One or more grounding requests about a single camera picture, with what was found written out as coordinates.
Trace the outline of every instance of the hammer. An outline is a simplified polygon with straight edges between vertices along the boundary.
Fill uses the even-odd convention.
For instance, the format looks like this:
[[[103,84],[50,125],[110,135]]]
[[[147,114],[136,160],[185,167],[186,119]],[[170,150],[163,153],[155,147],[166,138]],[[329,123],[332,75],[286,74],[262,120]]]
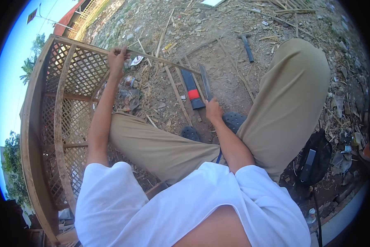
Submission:
[[[244,42],[244,46],[245,46],[245,49],[246,49],[247,54],[248,54],[249,62],[253,63],[254,58],[252,57],[251,49],[249,48],[249,44],[248,44],[248,40],[247,40],[248,37],[251,37],[251,35],[250,34],[239,34],[239,35],[237,35],[237,38],[242,39],[243,42]]]

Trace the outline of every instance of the red roof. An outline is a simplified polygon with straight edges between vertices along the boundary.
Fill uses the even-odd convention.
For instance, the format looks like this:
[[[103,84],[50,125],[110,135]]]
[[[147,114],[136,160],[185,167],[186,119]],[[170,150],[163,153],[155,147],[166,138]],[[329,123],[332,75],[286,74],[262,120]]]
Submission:
[[[85,0],[81,0],[79,1],[72,9],[70,9],[70,11],[68,13],[66,13],[63,18],[60,19],[60,21],[58,21],[60,24],[63,24],[65,26],[68,25],[69,21],[71,20],[72,16],[74,15],[75,11],[77,10],[77,8],[79,8],[79,6],[84,2]],[[59,25],[59,24],[56,24],[54,26],[54,30],[53,30],[53,34],[55,35],[63,35],[64,31],[65,31],[66,27],[63,27],[62,25]]]

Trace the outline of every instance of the hand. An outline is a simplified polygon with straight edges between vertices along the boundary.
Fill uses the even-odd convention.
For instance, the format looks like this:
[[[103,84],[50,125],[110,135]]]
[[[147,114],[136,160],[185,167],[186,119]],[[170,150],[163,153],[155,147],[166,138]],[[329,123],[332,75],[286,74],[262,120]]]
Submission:
[[[122,48],[115,47],[108,53],[108,65],[111,70],[110,77],[114,77],[116,80],[120,80],[124,76],[123,64],[125,60],[130,58],[130,53],[125,54],[126,50],[126,46]]]
[[[216,125],[218,122],[223,121],[223,110],[222,107],[219,106],[216,98],[213,98],[210,102],[205,100],[205,111],[206,116],[212,125]]]

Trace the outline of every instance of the palm tree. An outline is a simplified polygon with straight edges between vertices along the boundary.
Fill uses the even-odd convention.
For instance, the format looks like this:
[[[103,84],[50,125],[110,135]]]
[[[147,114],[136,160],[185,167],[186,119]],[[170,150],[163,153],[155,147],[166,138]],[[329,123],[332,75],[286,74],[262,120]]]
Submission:
[[[31,73],[33,72],[36,60],[37,60],[37,56],[34,56],[33,61],[30,60],[30,58],[27,58],[26,60],[24,60],[24,65],[22,66],[22,69],[26,74],[20,76],[20,80],[23,80],[24,85],[30,81],[30,76],[31,76]]]

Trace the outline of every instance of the black sandal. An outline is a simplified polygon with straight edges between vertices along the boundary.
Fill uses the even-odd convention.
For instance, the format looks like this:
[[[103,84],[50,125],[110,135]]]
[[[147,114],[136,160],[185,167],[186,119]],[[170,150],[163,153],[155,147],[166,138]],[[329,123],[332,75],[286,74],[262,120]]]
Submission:
[[[202,142],[200,137],[197,135],[196,130],[190,125],[187,125],[182,129],[181,136],[192,141]]]
[[[223,114],[222,119],[226,126],[236,134],[247,117],[236,111],[229,111]]]

